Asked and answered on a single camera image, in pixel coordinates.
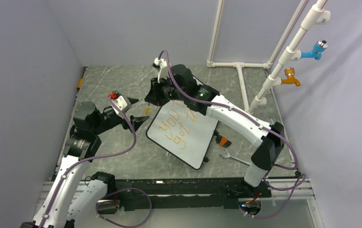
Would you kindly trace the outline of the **white whiteboard black frame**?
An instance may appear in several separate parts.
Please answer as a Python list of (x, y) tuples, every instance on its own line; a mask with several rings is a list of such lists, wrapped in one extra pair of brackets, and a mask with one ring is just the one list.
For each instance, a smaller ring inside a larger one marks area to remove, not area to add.
[(160, 107), (146, 136), (191, 168), (199, 170), (218, 120), (190, 110), (181, 101)]

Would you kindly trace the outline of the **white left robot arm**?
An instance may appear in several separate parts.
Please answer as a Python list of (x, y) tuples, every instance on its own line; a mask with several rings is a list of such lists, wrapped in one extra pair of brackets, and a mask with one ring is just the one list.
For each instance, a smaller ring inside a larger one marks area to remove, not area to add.
[(116, 126), (130, 130), (133, 135), (131, 146), (121, 153), (130, 151), (136, 144), (136, 130), (148, 120), (148, 116), (126, 116), (137, 98), (113, 92), (108, 95), (109, 107), (99, 111), (93, 102), (78, 103), (73, 113), (73, 126), (64, 146), (63, 157), (52, 187), (32, 221), (23, 222), (23, 228), (79, 228), (85, 216), (103, 198), (111, 199), (116, 191), (115, 176), (98, 171), (91, 176), (86, 189), (75, 199), (75, 192), (84, 173), (97, 155), (102, 141), (100, 134)]

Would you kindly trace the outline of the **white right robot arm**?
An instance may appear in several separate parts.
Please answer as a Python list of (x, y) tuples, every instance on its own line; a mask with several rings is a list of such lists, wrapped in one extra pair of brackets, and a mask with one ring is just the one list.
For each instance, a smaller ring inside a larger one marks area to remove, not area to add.
[(171, 100), (182, 101), (190, 110), (214, 118), (248, 139), (256, 150), (251, 155), (251, 165), (241, 184), (242, 193), (253, 197), (260, 190), (260, 183), (276, 164), (284, 148), (284, 126), (270, 124), (234, 106), (224, 95), (213, 87), (195, 80), (191, 70), (178, 64), (170, 68), (152, 65), (160, 74), (151, 79), (151, 87), (145, 101), (154, 106), (164, 106)]

